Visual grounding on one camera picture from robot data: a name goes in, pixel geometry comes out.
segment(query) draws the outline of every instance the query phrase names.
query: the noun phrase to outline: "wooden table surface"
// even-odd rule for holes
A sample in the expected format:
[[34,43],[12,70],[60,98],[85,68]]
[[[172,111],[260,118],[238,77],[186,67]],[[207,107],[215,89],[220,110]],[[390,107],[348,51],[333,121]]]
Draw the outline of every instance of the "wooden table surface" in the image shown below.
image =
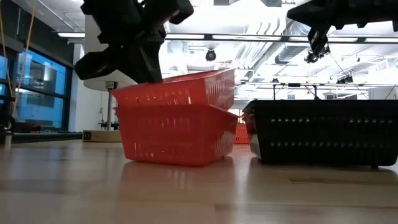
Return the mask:
[[131,162],[121,144],[0,149],[0,223],[398,223],[398,166],[264,166],[247,146],[211,166]]

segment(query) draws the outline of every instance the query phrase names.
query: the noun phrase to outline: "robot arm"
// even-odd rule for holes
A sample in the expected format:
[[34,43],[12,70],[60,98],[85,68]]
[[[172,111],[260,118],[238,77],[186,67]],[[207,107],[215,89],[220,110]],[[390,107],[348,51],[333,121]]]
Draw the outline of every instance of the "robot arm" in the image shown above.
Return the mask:
[[306,61],[314,63],[330,49],[327,32],[331,26],[341,30],[345,25],[363,28],[369,22],[392,21],[398,31],[398,1],[396,0],[311,0],[288,11],[287,17],[311,27],[308,40],[311,52]]
[[189,0],[85,0],[81,10],[93,16],[109,47],[89,52],[75,65],[80,79],[123,72],[137,83],[161,82],[159,49],[166,32],[163,24],[179,24],[193,14]]

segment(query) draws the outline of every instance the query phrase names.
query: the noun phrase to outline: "red plastic basket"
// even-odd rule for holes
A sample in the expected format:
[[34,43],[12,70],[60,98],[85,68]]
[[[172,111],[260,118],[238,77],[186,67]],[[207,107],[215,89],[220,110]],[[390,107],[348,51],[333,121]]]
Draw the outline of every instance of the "red plastic basket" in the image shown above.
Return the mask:
[[238,117],[210,105],[121,106],[126,158],[204,166],[229,154]]
[[234,70],[166,78],[163,83],[133,85],[112,94],[129,106],[209,104],[228,110],[234,104]]
[[236,125],[234,144],[249,144],[249,136],[245,124]]

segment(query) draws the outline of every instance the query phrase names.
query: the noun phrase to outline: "basket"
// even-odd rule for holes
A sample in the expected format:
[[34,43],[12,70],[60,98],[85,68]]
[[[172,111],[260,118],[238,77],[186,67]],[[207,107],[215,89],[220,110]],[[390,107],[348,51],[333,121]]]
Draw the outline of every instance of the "basket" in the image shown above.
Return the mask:
[[264,163],[391,166],[397,111],[393,100],[252,101],[244,120]]
[[129,106],[213,105],[228,110],[234,104],[234,70],[224,69],[166,78],[113,90]]
[[249,144],[249,136],[245,124],[238,124],[236,126],[234,144]]
[[204,166],[229,154],[238,117],[210,105],[123,106],[118,109],[126,158]]

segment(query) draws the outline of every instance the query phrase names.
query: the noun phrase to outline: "glass window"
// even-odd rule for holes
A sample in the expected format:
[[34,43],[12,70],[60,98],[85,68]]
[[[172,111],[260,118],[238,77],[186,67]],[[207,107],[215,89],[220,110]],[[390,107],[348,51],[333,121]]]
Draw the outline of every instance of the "glass window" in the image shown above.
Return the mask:
[[0,78],[7,78],[7,59],[3,56],[0,56]]
[[[19,54],[17,82],[25,52]],[[66,67],[28,50],[22,84],[52,93],[65,94]]]
[[20,89],[17,103],[19,122],[62,127],[63,99]]
[[6,86],[5,85],[0,85],[0,95],[5,95],[6,94]]

